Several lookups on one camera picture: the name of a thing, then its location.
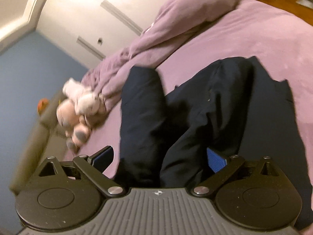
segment logo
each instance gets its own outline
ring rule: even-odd
[[[159,195],[163,194],[163,192],[158,190],[158,191],[155,191],[154,194],[159,196]]]

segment stuffed animal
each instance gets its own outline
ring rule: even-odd
[[[74,102],[77,115],[91,116],[105,113],[104,98],[92,92],[91,87],[85,87],[72,78],[64,84],[63,94]]]
[[[70,99],[64,100],[58,106],[57,119],[66,130],[68,149],[76,153],[87,142],[91,129],[87,126],[84,117],[76,114],[75,105]]]

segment triangular cutout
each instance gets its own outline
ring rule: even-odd
[[[55,170],[52,163],[47,163],[46,166],[41,170],[39,176],[46,177],[55,175]]]
[[[274,167],[271,165],[271,163],[265,163],[263,166],[263,169],[261,171],[262,175],[266,176],[275,176],[278,177],[278,173],[274,169]]]

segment gray ribbed surface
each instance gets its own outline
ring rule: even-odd
[[[223,219],[207,199],[192,197],[185,189],[132,189],[120,199],[110,199],[89,223],[63,235],[260,235]],[[291,227],[267,235],[298,234]],[[45,233],[23,230],[21,235]]]

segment purple blanket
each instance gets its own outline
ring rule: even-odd
[[[199,31],[234,8],[235,0],[168,0],[149,29],[129,47],[105,58],[82,79],[105,98],[107,112],[120,100],[120,91],[130,68],[140,65],[155,68]]]

